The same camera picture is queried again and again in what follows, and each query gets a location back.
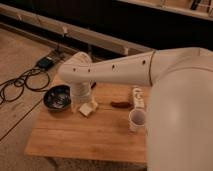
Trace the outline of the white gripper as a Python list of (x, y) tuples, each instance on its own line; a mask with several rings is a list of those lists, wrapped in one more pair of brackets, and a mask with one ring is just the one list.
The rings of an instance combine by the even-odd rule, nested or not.
[(70, 87), (71, 109), (77, 112), (78, 108), (91, 100), (91, 85), (89, 83), (74, 83)]

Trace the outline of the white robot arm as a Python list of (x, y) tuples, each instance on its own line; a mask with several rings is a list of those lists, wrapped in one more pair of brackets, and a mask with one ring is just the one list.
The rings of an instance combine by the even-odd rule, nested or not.
[(58, 74), (73, 100), (86, 99), (92, 81), (149, 86), (148, 171), (213, 171), (213, 51), (156, 50), (96, 63), (78, 52)]

